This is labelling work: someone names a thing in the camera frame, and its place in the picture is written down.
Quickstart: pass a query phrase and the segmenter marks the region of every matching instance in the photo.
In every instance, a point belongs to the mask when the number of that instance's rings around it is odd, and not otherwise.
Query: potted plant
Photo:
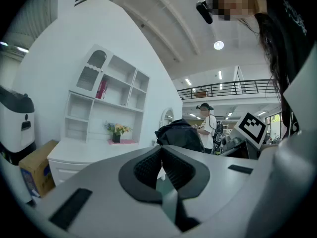
[[[106,123],[105,126],[106,126],[108,131],[113,133],[112,141],[114,143],[120,143],[121,135],[124,134],[125,132],[129,132],[132,130],[130,127],[123,126],[123,125],[120,125],[118,123],[109,122],[109,123]]]

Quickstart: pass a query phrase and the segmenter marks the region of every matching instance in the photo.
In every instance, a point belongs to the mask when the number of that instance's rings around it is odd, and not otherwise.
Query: white bookshelf
[[[98,99],[96,95],[102,81],[106,81],[106,93],[103,99]],[[113,122],[131,127],[132,131],[121,138],[138,143],[149,81],[148,76],[131,64],[94,45],[84,57],[69,89],[64,137],[107,144],[112,134],[104,124]]]

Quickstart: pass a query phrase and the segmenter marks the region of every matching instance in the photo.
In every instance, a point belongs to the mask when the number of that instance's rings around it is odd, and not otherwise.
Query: pink tray
[[[108,139],[109,145],[127,145],[127,144],[136,144],[136,142],[132,139],[122,139],[120,143],[113,143],[112,139]]]

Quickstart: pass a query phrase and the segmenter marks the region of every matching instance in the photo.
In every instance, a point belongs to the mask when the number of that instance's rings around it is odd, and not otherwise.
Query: black bag
[[[182,148],[205,152],[203,143],[197,133],[185,119],[175,120],[155,132],[159,145],[176,145]]]

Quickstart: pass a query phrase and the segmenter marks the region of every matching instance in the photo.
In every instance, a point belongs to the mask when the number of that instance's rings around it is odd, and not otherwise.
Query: ceiling light
[[[214,49],[221,50],[224,47],[224,43],[222,41],[217,41],[213,45]]]
[[[185,79],[188,85],[192,85],[192,83],[188,80],[188,78]]]
[[[20,48],[20,47],[17,47],[17,49],[19,49],[20,51],[22,51],[22,52],[24,52],[24,53],[29,53],[29,51],[26,50],[26,49],[23,49],[23,48]]]

